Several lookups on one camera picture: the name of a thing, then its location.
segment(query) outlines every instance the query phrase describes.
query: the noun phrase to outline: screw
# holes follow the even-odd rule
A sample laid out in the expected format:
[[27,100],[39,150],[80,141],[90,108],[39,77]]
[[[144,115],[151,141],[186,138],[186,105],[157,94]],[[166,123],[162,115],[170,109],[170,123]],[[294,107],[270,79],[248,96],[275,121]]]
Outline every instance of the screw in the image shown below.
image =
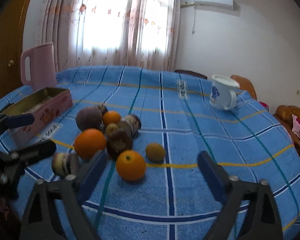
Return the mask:
[[38,179],[37,182],[36,182],[36,184],[37,184],[37,185],[41,185],[41,184],[44,183],[44,182],[45,182],[44,179]]
[[2,174],[0,177],[0,184],[5,185],[8,182],[8,176],[7,174]]
[[268,185],[269,185],[269,182],[268,182],[267,180],[265,180],[265,179],[261,179],[261,180],[259,181],[259,183],[260,183],[261,185],[264,185],[264,186],[268,186]]
[[65,180],[74,180],[77,176],[75,174],[69,174],[65,177]]
[[13,160],[19,158],[18,153],[16,153],[16,152],[11,153],[11,158],[12,158]]
[[229,176],[229,180],[231,180],[231,181],[239,181],[240,179],[239,179],[239,177],[236,176],[236,175],[230,175],[230,176]]

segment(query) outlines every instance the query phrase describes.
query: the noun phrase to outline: white enamel mug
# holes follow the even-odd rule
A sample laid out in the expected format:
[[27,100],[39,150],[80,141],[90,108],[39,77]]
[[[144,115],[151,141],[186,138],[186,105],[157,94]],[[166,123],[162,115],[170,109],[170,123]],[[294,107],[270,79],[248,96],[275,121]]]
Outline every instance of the white enamel mug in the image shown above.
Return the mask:
[[210,105],[219,110],[232,110],[237,104],[237,90],[240,84],[232,78],[212,75]]

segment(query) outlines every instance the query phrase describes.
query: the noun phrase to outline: wooden door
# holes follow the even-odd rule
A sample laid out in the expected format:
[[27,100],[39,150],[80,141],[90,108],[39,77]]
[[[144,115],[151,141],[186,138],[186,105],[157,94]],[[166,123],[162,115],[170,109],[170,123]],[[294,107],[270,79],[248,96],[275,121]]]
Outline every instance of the wooden door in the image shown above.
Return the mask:
[[30,0],[10,0],[0,14],[0,98],[22,86],[20,56]]

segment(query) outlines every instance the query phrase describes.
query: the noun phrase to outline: pink tin box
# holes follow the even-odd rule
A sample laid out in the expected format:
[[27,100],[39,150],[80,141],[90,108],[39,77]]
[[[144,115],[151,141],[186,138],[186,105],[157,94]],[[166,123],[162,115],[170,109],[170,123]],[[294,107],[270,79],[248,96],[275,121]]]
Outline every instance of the pink tin box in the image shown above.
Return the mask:
[[33,114],[32,125],[10,130],[17,146],[23,147],[55,117],[71,107],[72,97],[69,89],[44,88],[9,106],[2,113],[7,115]]

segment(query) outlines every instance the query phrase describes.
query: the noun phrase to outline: kiwi fruit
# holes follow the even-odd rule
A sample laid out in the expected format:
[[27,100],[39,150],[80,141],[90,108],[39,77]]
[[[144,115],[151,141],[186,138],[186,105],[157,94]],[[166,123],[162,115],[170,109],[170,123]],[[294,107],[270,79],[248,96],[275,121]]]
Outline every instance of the kiwi fruit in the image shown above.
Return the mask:
[[146,147],[146,155],[153,162],[161,162],[166,156],[166,151],[159,143],[149,143]]

